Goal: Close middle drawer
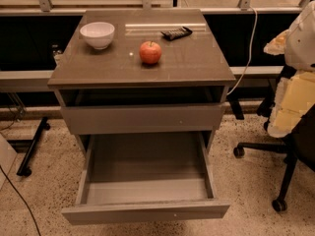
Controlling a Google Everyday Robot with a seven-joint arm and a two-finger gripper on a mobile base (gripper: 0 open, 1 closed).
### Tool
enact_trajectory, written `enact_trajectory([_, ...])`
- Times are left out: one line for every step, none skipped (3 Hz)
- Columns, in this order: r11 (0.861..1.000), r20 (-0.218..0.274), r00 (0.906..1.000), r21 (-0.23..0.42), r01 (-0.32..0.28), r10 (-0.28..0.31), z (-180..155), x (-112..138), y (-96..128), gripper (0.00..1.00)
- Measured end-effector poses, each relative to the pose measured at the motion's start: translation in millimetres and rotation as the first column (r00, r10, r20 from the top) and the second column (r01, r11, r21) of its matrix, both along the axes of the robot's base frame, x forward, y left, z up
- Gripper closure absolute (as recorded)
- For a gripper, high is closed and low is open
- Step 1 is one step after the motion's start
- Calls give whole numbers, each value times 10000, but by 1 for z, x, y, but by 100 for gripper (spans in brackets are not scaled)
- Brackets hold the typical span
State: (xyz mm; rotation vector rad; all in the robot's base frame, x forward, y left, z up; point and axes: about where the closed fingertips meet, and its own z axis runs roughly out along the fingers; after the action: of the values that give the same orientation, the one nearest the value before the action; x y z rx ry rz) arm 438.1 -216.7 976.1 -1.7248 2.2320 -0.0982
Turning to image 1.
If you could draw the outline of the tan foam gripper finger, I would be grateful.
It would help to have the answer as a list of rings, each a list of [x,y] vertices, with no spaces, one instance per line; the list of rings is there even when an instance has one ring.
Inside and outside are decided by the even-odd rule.
[[[286,29],[274,37],[269,43],[265,45],[264,52],[270,55],[284,54],[287,33],[288,30]]]

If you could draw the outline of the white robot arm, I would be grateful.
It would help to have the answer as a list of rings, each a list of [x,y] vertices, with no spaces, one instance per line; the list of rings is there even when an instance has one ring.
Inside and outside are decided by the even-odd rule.
[[[295,70],[315,71],[315,1],[301,11],[290,27],[264,47],[270,55],[284,55],[285,63]]]

